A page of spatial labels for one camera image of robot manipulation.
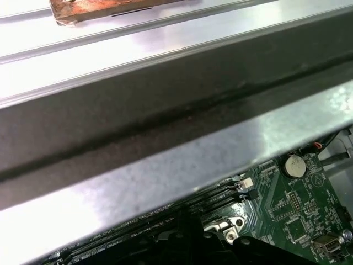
motherboard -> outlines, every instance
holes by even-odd
[[[300,152],[229,176],[188,198],[67,246],[40,264],[91,265],[107,257],[121,259],[126,255],[124,244],[138,239],[153,246],[161,234],[175,230],[182,211],[199,216],[205,232],[220,232],[225,244],[251,236],[320,265],[353,264],[351,217],[317,154]]]
[[[349,215],[340,205],[318,156],[309,153],[303,159],[307,170],[300,179],[285,176],[280,158],[250,169],[241,179],[252,180],[259,198],[234,204],[222,214],[244,217],[242,235],[261,239],[321,265],[353,264],[353,256],[345,244],[340,244],[338,236],[343,233],[342,237],[347,237],[344,233],[350,232]],[[320,248],[321,242],[330,239],[334,244],[331,250]],[[351,238],[341,238],[342,242],[345,240]]]

chip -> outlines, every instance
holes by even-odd
[[[307,232],[300,218],[286,223],[286,227],[289,236],[292,238],[292,242],[298,242],[303,239]]]

red wire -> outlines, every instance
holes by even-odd
[[[322,144],[320,144],[319,142],[315,142],[315,143],[314,143],[314,146],[315,146],[317,149],[322,149]]]

metal bracket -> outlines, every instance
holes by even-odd
[[[204,231],[216,231],[221,233],[229,244],[239,237],[240,231],[244,227],[245,220],[241,216],[227,217],[213,221],[204,226]]]

usb port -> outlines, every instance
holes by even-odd
[[[331,233],[320,235],[314,238],[311,242],[316,249],[327,253],[335,252],[341,247],[338,237]]]

